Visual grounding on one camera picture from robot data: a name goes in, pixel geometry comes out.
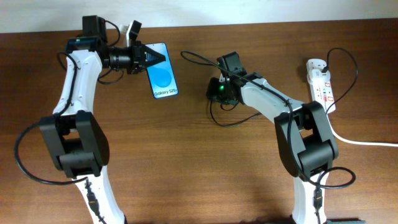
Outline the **blue screen smartphone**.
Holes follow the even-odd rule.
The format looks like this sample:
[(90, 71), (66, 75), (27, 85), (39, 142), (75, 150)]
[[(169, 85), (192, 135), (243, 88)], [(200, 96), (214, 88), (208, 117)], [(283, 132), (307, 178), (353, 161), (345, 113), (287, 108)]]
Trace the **blue screen smartphone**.
[(167, 46), (164, 42), (146, 44), (152, 50), (165, 56), (165, 61), (147, 69), (150, 86), (155, 99), (178, 95), (178, 86), (170, 62)]

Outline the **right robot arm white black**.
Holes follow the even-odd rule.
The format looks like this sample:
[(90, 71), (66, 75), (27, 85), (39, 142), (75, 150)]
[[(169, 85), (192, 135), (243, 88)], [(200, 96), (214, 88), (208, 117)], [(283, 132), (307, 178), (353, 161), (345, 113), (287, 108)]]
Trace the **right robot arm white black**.
[(326, 114), (316, 101), (294, 100), (256, 73), (211, 78), (211, 103), (254, 108), (275, 126), (279, 156), (294, 181), (293, 223), (326, 223), (324, 191), (338, 147)]

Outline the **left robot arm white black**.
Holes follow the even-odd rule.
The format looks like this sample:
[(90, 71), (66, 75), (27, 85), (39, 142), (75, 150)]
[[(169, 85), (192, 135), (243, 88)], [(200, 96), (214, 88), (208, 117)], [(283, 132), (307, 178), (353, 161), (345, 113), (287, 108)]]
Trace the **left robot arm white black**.
[(139, 73), (166, 60), (139, 41), (111, 47), (98, 36), (70, 39), (67, 74), (51, 116), (39, 121), (54, 166), (81, 192), (93, 223), (126, 223), (108, 177), (108, 140), (93, 115), (96, 84), (104, 68)]

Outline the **white USB charger adapter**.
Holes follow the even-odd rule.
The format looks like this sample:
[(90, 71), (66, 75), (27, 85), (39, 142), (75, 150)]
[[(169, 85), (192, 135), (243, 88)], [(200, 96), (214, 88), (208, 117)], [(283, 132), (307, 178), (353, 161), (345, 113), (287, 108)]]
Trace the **white USB charger adapter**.
[(330, 72), (322, 72), (320, 69), (314, 68), (307, 73), (307, 80), (309, 84), (324, 83), (330, 81)]

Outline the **white power strip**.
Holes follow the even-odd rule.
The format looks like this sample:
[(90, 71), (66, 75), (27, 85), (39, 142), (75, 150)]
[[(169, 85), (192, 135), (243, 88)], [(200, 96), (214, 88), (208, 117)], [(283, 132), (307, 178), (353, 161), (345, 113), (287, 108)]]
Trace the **white power strip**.
[[(326, 62), (322, 59), (312, 58), (307, 61), (306, 67), (307, 73), (314, 68), (323, 71), (323, 69), (326, 67)], [(324, 110), (327, 111), (327, 114), (334, 112), (336, 110), (336, 106), (333, 105), (333, 103), (335, 102), (335, 98), (331, 89), (331, 82), (328, 81), (324, 83), (314, 83), (313, 85), (309, 85), (312, 100), (319, 102), (323, 106)]]

